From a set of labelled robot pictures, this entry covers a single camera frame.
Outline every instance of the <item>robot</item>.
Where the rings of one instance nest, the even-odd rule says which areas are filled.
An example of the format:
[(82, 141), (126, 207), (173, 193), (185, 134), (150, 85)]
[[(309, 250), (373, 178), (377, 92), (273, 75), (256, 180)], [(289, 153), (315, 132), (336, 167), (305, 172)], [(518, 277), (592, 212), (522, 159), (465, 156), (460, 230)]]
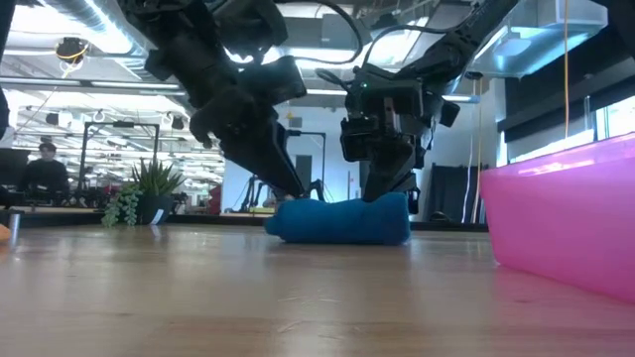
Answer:
[[(307, 89), (293, 57), (262, 64), (264, 54), (288, 37), (276, 4), (300, 1), (117, 1), (127, 21), (157, 48), (150, 52), (146, 70), (161, 80), (175, 76), (188, 92), (196, 109), (190, 120), (194, 137), (211, 148), (212, 133), (226, 159), (276, 190), (306, 195), (274, 106), (305, 96)], [(330, 1), (314, 1), (333, 8), (354, 27)], [(454, 91), (479, 48), (519, 1), (485, 0), (461, 24), (443, 31), (400, 26), (444, 36), (397, 73), (367, 60), (355, 68), (352, 81), (325, 70), (318, 73), (347, 91), (340, 143), (346, 160), (370, 163), (364, 200), (403, 192), (416, 213), (419, 190), (413, 170), (423, 168), (437, 125), (451, 126), (459, 111), (443, 95)], [(253, 60), (237, 64), (226, 51)]]

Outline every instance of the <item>hanging plant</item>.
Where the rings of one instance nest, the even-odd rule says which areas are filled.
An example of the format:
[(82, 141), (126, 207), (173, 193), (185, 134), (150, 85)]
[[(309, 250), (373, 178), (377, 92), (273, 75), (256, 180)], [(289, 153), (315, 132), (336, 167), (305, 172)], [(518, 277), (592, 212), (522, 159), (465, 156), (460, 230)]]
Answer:
[(137, 184), (124, 186), (106, 206), (105, 214), (101, 218), (101, 224), (110, 228), (117, 224), (119, 215), (124, 214), (124, 220), (129, 226), (137, 224), (137, 205), (141, 190)]

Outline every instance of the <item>orange object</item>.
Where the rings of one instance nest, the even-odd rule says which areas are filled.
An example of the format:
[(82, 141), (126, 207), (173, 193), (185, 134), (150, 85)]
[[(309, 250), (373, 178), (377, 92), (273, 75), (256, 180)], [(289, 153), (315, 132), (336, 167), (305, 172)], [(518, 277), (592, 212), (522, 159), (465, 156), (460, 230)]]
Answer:
[(9, 228), (0, 224), (0, 243), (8, 242), (9, 238), (11, 238), (11, 231)]

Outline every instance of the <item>computer monitor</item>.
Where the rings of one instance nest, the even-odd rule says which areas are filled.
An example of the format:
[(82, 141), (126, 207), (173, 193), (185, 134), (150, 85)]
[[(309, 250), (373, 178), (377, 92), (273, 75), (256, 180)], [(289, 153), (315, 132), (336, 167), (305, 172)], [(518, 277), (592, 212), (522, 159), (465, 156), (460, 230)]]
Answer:
[(0, 149), (0, 184), (19, 185), (30, 154), (28, 150)]

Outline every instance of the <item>man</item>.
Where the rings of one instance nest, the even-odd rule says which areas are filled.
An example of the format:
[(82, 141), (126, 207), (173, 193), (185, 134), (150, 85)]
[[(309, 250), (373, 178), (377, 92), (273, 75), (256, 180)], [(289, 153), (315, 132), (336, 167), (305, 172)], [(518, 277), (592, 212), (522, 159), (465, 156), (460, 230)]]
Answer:
[(43, 187), (47, 192), (68, 193), (68, 173), (64, 164), (55, 160), (58, 148), (51, 143), (40, 145), (39, 160), (30, 162), (20, 184), (20, 190), (37, 190)]

